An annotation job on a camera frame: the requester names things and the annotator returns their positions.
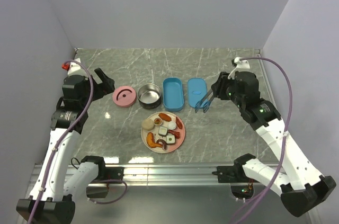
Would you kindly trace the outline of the steel serving tongs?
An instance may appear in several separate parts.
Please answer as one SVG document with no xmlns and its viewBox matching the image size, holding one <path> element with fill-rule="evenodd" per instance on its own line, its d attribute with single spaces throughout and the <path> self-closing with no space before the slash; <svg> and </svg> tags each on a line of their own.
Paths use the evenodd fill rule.
<svg viewBox="0 0 339 224">
<path fill-rule="evenodd" d="M 206 113 L 214 99 L 213 90 L 209 89 L 206 93 L 206 95 L 196 103 L 195 105 L 195 113 L 197 113 L 200 109 L 203 110 L 203 113 Z"/>
</svg>

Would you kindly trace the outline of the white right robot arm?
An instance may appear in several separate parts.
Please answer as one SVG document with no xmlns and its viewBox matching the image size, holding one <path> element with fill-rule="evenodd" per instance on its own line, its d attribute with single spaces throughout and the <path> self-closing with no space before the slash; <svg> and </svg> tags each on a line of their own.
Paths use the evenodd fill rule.
<svg viewBox="0 0 339 224">
<path fill-rule="evenodd" d="M 266 142 L 278 160 L 283 173 L 246 154 L 234 161 L 234 177 L 243 182 L 256 180 L 275 192 L 290 214 L 300 217 L 324 202 L 336 187 L 331 176 L 323 175 L 305 156 L 288 131 L 279 111 L 261 98 L 255 74 L 237 71 L 234 77 L 221 72 L 211 87 L 213 96 L 232 101 L 241 117 Z"/>
</svg>

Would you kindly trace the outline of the beige round bun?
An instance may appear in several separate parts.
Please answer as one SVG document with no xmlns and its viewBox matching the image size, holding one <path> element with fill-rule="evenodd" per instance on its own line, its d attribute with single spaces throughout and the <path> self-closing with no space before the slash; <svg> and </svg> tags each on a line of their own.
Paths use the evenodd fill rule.
<svg viewBox="0 0 339 224">
<path fill-rule="evenodd" d="M 144 130 L 147 130 L 147 131 L 153 130 L 154 126 L 155 125 L 154 125 L 154 122 L 152 121 L 152 119 L 144 119 L 141 123 L 141 127 Z"/>
</svg>

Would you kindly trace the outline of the orange fried shrimp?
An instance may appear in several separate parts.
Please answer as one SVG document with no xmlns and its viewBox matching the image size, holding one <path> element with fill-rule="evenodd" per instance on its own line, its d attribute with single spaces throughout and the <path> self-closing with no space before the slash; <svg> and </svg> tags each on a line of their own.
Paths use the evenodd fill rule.
<svg viewBox="0 0 339 224">
<path fill-rule="evenodd" d="M 157 147 L 162 148 L 163 146 L 162 144 L 156 143 L 154 141 L 154 135 L 152 132 L 147 133 L 146 143 L 150 148 L 157 148 Z"/>
</svg>

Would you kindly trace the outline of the sushi roll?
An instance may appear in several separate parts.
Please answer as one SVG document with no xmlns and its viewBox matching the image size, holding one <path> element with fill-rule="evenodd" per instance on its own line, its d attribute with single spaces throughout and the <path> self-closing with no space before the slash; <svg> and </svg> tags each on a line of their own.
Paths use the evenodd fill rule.
<svg viewBox="0 0 339 224">
<path fill-rule="evenodd" d="M 166 143 L 167 143 L 168 145 L 174 145 L 174 144 L 176 144 L 176 138 L 175 138 L 175 136 L 174 136 L 174 135 L 171 135 L 171 134 L 167 135 L 167 136 L 166 136 Z"/>
<path fill-rule="evenodd" d="M 168 128 L 167 127 L 164 127 L 164 126 L 160 126 L 158 128 L 158 135 L 159 136 L 162 136 L 162 137 L 165 137 L 167 135 L 167 131 L 168 131 Z"/>
</svg>

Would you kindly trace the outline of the white round rice cake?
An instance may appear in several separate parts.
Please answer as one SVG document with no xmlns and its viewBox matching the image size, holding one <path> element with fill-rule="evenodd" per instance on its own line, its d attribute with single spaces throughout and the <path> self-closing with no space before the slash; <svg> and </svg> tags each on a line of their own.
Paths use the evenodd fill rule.
<svg viewBox="0 0 339 224">
<path fill-rule="evenodd" d="M 168 127 L 169 130 L 175 130 L 176 127 L 177 127 L 176 122 L 174 122 L 174 121 L 168 122 L 167 127 Z"/>
</svg>

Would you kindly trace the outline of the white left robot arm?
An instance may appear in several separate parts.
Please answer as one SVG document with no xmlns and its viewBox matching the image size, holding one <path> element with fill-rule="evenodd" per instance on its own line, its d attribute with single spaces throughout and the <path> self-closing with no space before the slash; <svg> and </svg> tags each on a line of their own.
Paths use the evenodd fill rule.
<svg viewBox="0 0 339 224">
<path fill-rule="evenodd" d="M 76 200 L 93 181 L 106 179 L 103 157 L 86 156 L 79 168 L 66 178 L 73 150 L 88 118 L 92 101 L 114 92 L 114 80 L 95 69 L 97 83 L 83 69 L 69 69 L 51 118 L 49 145 L 40 174 L 28 198 L 18 200 L 16 210 L 27 223 L 71 223 Z"/>
</svg>

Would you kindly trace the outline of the red chicken drumstick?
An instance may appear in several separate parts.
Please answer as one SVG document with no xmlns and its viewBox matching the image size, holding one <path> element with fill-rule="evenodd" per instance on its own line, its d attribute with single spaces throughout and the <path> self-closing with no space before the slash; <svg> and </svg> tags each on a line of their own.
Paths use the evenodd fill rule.
<svg viewBox="0 0 339 224">
<path fill-rule="evenodd" d="M 174 131 L 174 130 L 168 129 L 167 132 L 168 132 L 169 134 L 172 134 L 176 139 L 179 139 L 180 136 L 181 136 L 179 131 Z"/>
</svg>

